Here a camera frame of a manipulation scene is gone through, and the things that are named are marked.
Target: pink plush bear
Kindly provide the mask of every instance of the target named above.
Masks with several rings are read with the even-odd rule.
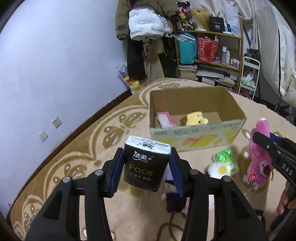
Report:
[[[265,118],[259,119],[256,128],[251,131],[251,139],[249,142],[249,155],[252,162],[248,167],[247,177],[250,177],[251,174],[255,174],[255,186],[262,187],[266,184],[271,170],[273,170],[274,167],[271,165],[271,157],[269,156],[268,151],[253,142],[253,134],[255,132],[260,132],[267,137],[270,137],[268,120]]]

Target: white rolling cart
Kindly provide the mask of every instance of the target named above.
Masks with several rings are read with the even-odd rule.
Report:
[[[247,59],[250,59],[250,60],[258,63],[258,65],[252,64],[252,63],[248,62]],[[251,67],[253,69],[257,69],[258,70],[258,72],[257,72],[257,79],[256,79],[256,82],[255,82],[255,88],[252,88],[250,86],[244,85],[242,83],[242,77],[243,77],[243,73],[244,73],[244,66],[249,66],[249,67]],[[256,89],[257,89],[257,84],[258,84],[259,72],[260,72],[260,62],[258,60],[256,60],[256,59],[253,59],[253,58],[244,56],[243,57],[243,62],[242,62],[242,74],[241,74],[241,80],[240,80],[240,83],[239,83],[239,91],[238,91],[238,94],[239,94],[241,88],[248,89],[250,91],[253,91],[252,100],[254,99],[255,92],[256,92]]]

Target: red gift bag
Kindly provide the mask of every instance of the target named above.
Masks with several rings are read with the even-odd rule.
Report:
[[[218,42],[205,38],[198,39],[198,60],[206,63],[211,63],[215,59]]]

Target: human hand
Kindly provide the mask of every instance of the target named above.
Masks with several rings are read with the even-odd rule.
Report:
[[[285,206],[287,205],[289,198],[288,198],[288,189],[289,189],[290,183],[286,182],[286,187],[283,190],[283,193],[281,195],[281,199],[279,201],[279,204],[276,208],[276,216],[283,214],[285,210]],[[296,208],[296,198],[289,202],[288,204],[289,209],[295,209]]]

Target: green package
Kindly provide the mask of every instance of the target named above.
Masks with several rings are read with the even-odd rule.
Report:
[[[230,177],[240,172],[237,161],[230,148],[213,155],[213,161],[225,164],[227,175]]]

